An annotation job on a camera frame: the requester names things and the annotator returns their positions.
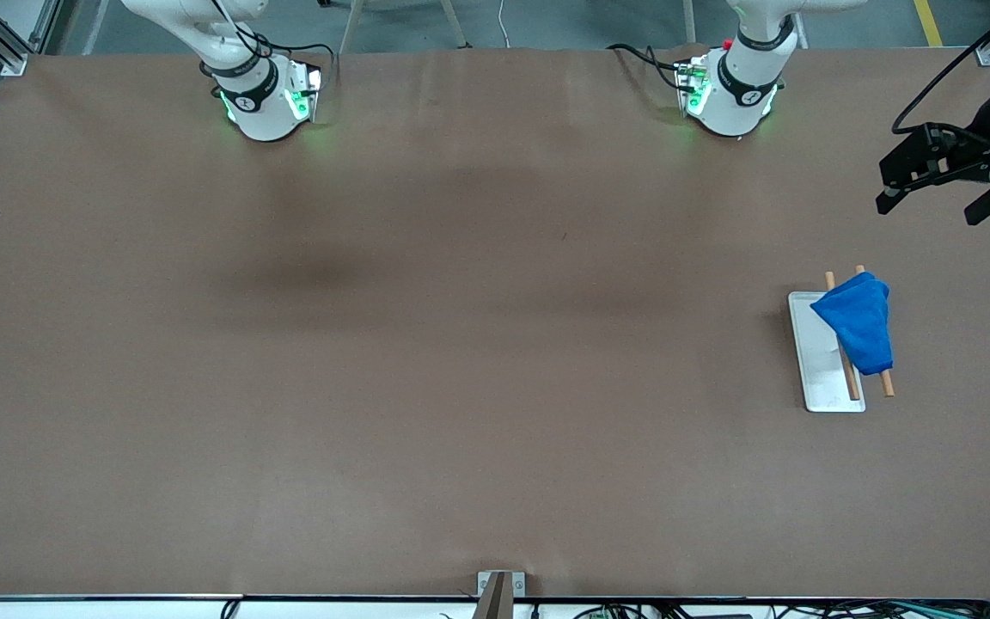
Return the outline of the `blue microfibre towel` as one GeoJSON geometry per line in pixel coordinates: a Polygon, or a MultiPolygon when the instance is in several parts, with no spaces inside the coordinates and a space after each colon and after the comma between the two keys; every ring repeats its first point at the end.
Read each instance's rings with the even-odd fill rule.
{"type": "Polygon", "coordinates": [[[895,367],[889,297],[887,282],[863,271],[810,305],[836,334],[860,375],[881,375],[895,367]]]}

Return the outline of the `white towel rack wooden bars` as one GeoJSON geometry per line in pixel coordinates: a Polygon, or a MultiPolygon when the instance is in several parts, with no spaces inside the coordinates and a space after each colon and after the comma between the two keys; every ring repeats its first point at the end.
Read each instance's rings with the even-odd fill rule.
{"type": "MultiPolygon", "coordinates": [[[[863,264],[855,267],[855,274],[863,271],[868,271],[863,264]]],[[[867,408],[863,377],[879,377],[883,395],[895,396],[892,369],[881,375],[860,375],[836,334],[810,308],[822,295],[846,281],[838,281],[833,272],[825,272],[824,291],[787,295],[803,402],[812,413],[863,413],[867,408]]]]}

